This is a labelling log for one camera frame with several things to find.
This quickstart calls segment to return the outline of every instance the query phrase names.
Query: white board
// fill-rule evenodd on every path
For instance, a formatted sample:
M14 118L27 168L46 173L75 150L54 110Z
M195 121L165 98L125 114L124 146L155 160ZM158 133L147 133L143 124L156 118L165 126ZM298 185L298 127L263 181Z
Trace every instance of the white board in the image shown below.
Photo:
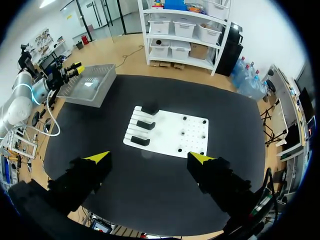
M142 112L141 109L141 106L134 108L123 139L124 144L180 158L187 158L189 152L207 154L208 119L163 110L152 116ZM136 125L138 121L149 124L155 122L155 127L146 130ZM150 144L142 146L131 142L132 136L144 140L150 139Z

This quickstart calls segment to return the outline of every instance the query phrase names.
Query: water bottle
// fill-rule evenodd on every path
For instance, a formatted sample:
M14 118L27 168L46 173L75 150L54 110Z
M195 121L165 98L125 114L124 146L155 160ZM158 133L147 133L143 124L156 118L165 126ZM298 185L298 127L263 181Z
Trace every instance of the water bottle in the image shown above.
M241 82L245 79L245 77L242 74L244 72L248 72L248 69L250 67L248 64L245 67L242 67L242 64L244 64L243 60L241 61L241 64L239 64L239 70L237 71L237 74L234 75L234 77L232 79L232 83L237 89L240 87Z
M255 75L254 75L254 78L256 78L259 82L260 82L260 78L259 78L259 73L260 73L260 71L259 70L257 70L257 71L255 71Z
M238 75L238 73L245 68L245 57L239 58L236 61L236 64L230 74L230 76L233 78L234 76Z
M261 82L259 78L259 70L255 72L254 76L254 85L252 87L254 88L252 98L256 101L261 100L265 95L267 95L267 83L266 82Z
M236 80L236 83L238 84L238 93L245 95L248 97L248 91L250 90L250 86L249 86L249 80L251 78L250 73L249 73L249 64L247 64L245 66L245 68L238 74Z
M254 65L255 63L252 61L251 64L250 64L250 68L249 68L249 72L250 72L250 75L252 76L252 78L255 77L255 68L254 68Z

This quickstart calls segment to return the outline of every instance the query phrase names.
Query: black table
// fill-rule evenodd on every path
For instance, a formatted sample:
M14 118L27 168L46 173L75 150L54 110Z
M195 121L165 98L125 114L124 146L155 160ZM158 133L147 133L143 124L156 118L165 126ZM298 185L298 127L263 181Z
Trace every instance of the black table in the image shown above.
M65 103L57 118L61 135L49 140L45 171L56 179L74 158L111 151L111 173L83 204L91 212L162 236L222 230L229 216L201 193L187 159L123 144L134 107L153 101L161 110L208 118L207 155L228 160L237 175L252 181L252 191L261 186L265 144L255 101L212 86L148 76L118 75L101 108Z

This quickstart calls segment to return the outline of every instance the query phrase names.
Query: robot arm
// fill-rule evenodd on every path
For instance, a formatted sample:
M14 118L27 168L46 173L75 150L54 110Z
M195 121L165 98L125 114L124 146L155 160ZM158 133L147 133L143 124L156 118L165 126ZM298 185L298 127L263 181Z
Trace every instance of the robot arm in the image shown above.
M80 71L77 68L81 65L79 62L62 68L54 62L49 78L43 77L34 85L33 78L26 69L20 72L15 79L11 97L0 107L0 140L4 139L16 124L29 118L32 109L43 103L51 91L59 91L70 78L78 76Z

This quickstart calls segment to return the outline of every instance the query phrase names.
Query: glass door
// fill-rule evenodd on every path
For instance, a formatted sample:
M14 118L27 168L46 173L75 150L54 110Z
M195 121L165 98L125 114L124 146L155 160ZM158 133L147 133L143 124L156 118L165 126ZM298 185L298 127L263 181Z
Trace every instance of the glass door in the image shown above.
M125 26L125 34L138 34L142 33L138 0L117 0L120 3L120 11L123 16ZM144 9L148 9L146 0L142 1ZM148 14L145 15L145 24L148 24Z
M119 10L120 3L118 0L100 0L103 9L106 12L105 16L108 16L108 24L113 42L116 42L119 37L126 34L124 27L124 20Z
M67 28L70 32L74 44L81 42L81 37L86 35L90 41L90 36L87 31L84 19L80 13L76 1L72 1L60 10L65 20L65 25L63 27Z
M104 15L100 0L78 0L87 28L93 40L105 39L111 36L108 20Z

